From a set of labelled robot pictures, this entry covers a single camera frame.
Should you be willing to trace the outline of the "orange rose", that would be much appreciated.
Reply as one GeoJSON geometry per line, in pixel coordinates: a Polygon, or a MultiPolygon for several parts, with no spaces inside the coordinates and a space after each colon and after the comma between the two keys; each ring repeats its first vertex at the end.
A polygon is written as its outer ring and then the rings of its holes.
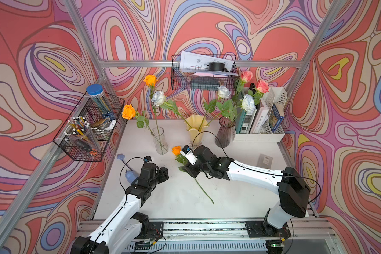
{"type": "MultiPolygon", "coordinates": [[[[181,147],[180,146],[176,146],[176,147],[173,147],[171,149],[172,153],[175,155],[175,160],[177,162],[179,162],[180,164],[182,164],[181,166],[179,166],[179,170],[182,171],[182,172],[185,172],[186,173],[186,169],[185,169],[185,166],[186,164],[188,163],[188,160],[185,158],[185,156],[183,156],[181,154],[181,147]]],[[[199,188],[201,189],[201,191],[205,194],[206,197],[209,198],[209,200],[212,202],[212,204],[214,204],[214,200],[208,195],[208,193],[204,190],[204,188],[200,185],[200,183],[197,181],[196,178],[194,178],[195,182],[198,184],[199,188]]]]}
{"type": "Polygon", "coordinates": [[[136,125],[139,129],[147,129],[148,131],[150,131],[148,128],[147,128],[147,125],[149,124],[149,127],[150,126],[150,122],[149,122],[149,119],[144,117],[140,112],[138,112],[137,110],[134,109],[134,107],[131,105],[131,104],[128,104],[128,105],[125,105],[123,107],[123,112],[122,112],[122,117],[126,120],[131,120],[131,119],[135,119],[136,120],[136,125]]]}
{"type": "MultiPolygon", "coordinates": [[[[152,112],[151,116],[155,118],[157,110],[154,110],[152,108],[151,98],[152,98],[154,92],[157,91],[156,83],[158,82],[158,79],[155,75],[147,75],[144,79],[144,82],[148,86],[148,88],[150,89],[150,100],[149,100],[149,102],[150,102],[150,107],[151,107],[151,112],[152,112]]],[[[156,125],[155,127],[159,127],[157,120],[155,120],[155,125],[156,125]]],[[[147,128],[150,130],[150,133],[151,133],[153,128],[149,127],[149,124],[147,125],[147,128]]]]}

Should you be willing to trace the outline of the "orange rose back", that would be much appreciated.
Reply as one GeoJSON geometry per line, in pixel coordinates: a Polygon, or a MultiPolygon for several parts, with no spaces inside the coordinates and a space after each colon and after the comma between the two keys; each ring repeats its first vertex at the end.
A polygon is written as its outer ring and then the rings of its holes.
{"type": "MultiPolygon", "coordinates": [[[[157,91],[156,83],[158,82],[158,79],[155,75],[147,75],[144,79],[144,82],[148,86],[148,88],[150,89],[150,100],[149,100],[149,102],[150,102],[150,107],[151,107],[151,112],[152,112],[151,116],[155,118],[157,110],[154,110],[152,108],[151,98],[152,98],[154,92],[157,91]]],[[[156,125],[155,127],[159,127],[157,120],[155,120],[155,125],[156,125]]],[[[151,133],[153,128],[149,127],[149,124],[147,125],[147,128],[150,130],[150,133],[151,133]]]]}

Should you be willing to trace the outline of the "pink rose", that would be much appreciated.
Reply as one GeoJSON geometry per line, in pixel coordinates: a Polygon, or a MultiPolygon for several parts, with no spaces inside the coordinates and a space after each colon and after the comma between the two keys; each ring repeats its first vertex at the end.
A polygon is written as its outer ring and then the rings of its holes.
{"type": "Polygon", "coordinates": [[[260,99],[264,96],[264,94],[268,92],[268,83],[260,79],[257,84],[251,83],[248,90],[248,95],[251,95],[253,97],[255,105],[259,105],[260,99]]]}
{"type": "Polygon", "coordinates": [[[232,99],[235,103],[235,105],[238,105],[239,101],[239,95],[241,91],[244,89],[244,85],[251,81],[253,78],[253,73],[249,70],[246,70],[240,74],[237,86],[236,86],[236,93],[234,95],[234,98],[232,99]]]}

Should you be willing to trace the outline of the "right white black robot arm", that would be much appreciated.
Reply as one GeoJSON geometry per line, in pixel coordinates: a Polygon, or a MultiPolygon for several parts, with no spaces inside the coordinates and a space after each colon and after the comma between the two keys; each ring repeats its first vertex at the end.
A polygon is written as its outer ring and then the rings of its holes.
{"type": "Polygon", "coordinates": [[[292,218],[306,217],[311,190],[294,168],[271,170],[247,165],[228,156],[218,158],[206,146],[192,150],[186,145],[180,154],[187,160],[184,169],[193,178],[204,173],[216,179],[253,184],[277,194],[277,203],[268,210],[261,224],[264,230],[278,230],[292,218]]]}

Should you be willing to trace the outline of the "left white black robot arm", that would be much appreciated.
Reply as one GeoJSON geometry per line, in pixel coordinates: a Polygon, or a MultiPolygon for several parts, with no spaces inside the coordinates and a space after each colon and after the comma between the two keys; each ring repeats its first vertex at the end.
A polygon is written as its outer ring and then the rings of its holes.
{"type": "Polygon", "coordinates": [[[144,162],[140,176],[125,191],[125,198],[112,214],[88,237],[78,237],[72,254],[121,254],[134,239],[150,245],[161,238],[161,230],[152,228],[149,217],[140,208],[155,187],[169,179],[168,169],[144,162]]]}

